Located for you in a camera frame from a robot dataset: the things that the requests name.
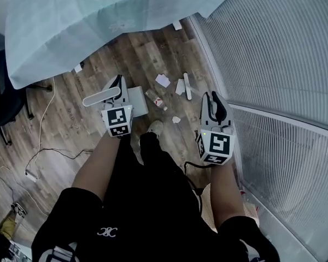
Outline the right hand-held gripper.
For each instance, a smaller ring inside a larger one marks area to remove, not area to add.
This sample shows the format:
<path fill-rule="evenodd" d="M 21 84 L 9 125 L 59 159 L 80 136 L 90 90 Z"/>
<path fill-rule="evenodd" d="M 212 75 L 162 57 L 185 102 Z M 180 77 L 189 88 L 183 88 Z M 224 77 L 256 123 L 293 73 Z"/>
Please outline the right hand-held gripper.
<path fill-rule="evenodd" d="M 201 123 L 196 144 L 202 162 L 223 165 L 232 157 L 235 129 L 230 106 L 216 91 L 212 92 L 212 115 L 217 122 L 213 122 L 210 115 L 210 97 L 205 92 L 201 102 Z"/>

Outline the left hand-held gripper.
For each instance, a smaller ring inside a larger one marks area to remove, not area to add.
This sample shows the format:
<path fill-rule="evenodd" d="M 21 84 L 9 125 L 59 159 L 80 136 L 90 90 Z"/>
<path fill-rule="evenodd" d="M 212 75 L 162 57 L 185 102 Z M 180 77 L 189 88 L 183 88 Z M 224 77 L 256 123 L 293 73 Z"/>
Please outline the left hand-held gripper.
<path fill-rule="evenodd" d="M 106 102 L 104 103 L 104 110 L 101 111 L 101 115 L 109 136 L 121 137 L 131 133 L 133 106 L 129 103 L 128 89 L 125 78 L 122 75 L 111 78 L 102 88 L 102 91 L 113 87 L 121 89 L 119 101 L 124 104 Z"/>

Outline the white dustpan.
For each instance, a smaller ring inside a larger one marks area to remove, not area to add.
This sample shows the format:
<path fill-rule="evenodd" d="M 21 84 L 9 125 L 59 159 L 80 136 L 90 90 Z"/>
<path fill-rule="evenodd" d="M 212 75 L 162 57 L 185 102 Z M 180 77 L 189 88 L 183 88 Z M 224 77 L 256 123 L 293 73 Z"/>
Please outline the white dustpan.
<path fill-rule="evenodd" d="M 129 103 L 133 106 L 133 117 L 141 117 L 148 114 L 148 107 L 141 87 L 128 88 Z M 112 104 L 124 104 L 119 101 L 121 89 L 113 87 L 100 91 L 83 99 L 83 106 L 88 107 L 98 103 L 111 102 Z"/>

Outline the white broom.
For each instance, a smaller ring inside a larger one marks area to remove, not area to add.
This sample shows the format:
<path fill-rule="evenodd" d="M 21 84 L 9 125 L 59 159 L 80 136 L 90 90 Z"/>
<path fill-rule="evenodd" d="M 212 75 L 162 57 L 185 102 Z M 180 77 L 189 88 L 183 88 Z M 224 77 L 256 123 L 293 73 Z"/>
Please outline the white broom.
<path fill-rule="evenodd" d="M 187 100 L 192 100 L 192 93 L 200 98 L 208 97 L 208 94 L 202 93 L 190 85 L 188 73 L 184 73 L 183 77 L 184 77 L 185 93 L 186 93 Z"/>

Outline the clear plastic bottle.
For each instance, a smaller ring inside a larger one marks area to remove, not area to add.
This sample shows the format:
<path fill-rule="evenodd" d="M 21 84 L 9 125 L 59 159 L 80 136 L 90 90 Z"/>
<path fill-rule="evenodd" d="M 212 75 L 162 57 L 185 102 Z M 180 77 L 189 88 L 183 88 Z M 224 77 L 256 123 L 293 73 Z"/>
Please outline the clear plastic bottle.
<path fill-rule="evenodd" d="M 148 89 L 145 94 L 158 108 L 167 110 L 165 102 L 152 89 Z"/>

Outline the person's left forearm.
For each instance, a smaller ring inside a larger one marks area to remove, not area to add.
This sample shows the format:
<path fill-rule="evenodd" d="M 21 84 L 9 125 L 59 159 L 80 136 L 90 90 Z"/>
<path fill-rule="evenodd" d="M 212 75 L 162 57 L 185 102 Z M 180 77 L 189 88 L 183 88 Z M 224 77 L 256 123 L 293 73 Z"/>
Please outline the person's left forearm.
<path fill-rule="evenodd" d="M 108 134 L 104 134 L 76 174 L 72 187 L 88 190 L 103 201 L 112 176 L 119 145 L 119 138 L 111 138 Z"/>

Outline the person's right forearm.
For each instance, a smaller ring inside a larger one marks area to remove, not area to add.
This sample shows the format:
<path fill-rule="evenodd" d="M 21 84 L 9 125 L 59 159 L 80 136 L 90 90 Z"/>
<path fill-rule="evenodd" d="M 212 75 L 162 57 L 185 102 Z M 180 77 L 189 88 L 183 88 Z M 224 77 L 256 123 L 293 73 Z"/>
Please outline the person's right forearm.
<path fill-rule="evenodd" d="M 234 161 L 230 159 L 224 165 L 212 167 L 210 171 L 210 203 L 217 230 L 229 218 L 245 215 L 233 165 Z"/>

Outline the person's grey shoe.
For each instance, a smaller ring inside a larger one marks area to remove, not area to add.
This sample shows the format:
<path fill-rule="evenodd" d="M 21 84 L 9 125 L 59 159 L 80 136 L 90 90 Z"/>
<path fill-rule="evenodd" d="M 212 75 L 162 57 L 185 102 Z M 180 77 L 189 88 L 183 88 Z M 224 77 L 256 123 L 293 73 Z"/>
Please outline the person's grey shoe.
<path fill-rule="evenodd" d="M 157 138 L 162 134 L 164 128 L 164 124 L 160 120 L 154 121 L 149 127 L 147 132 L 148 133 L 154 133 Z"/>

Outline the pale blue floral tablecloth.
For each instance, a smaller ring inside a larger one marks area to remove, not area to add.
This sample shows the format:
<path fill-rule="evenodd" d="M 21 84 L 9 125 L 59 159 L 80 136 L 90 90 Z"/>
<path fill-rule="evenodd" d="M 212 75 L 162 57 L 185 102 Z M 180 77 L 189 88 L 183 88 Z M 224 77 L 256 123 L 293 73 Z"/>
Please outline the pale blue floral tablecloth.
<path fill-rule="evenodd" d="M 16 89 L 72 71 L 124 33 L 161 29 L 225 0 L 12 0 L 5 22 L 8 76 Z"/>

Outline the person's black clothing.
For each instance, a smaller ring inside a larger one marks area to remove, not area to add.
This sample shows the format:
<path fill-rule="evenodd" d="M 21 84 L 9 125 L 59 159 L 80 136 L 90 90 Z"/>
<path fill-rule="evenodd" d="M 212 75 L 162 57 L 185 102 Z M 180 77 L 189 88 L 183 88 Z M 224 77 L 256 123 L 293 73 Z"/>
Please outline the person's black clothing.
<path fill-rule="evenodd" d="M 103 201 L 64 189 L 32 243 L 33 262 L 280 262 L 256 222 L 229 218 L 215 233 L 182 169 L 154 133 L 120 139 Z"/>

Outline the black office chair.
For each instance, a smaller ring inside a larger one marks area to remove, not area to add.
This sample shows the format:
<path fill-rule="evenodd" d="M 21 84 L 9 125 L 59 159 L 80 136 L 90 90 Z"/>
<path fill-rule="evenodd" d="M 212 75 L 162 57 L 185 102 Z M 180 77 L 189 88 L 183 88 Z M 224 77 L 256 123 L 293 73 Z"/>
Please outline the black office chair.
<path fill-rule="evenodd" d="M 29 108 L 26 90 L 24 88 L 16 90 L 13 87 L 8 76 L 5 52 L 0 51 L 0 135 L 5 145 L 11 145 L 12 142 L 6 139 L 2 127 L 15 121 L 23 107 L 26 108 L 28 119 L 33 119 L 34 115 Z"/>

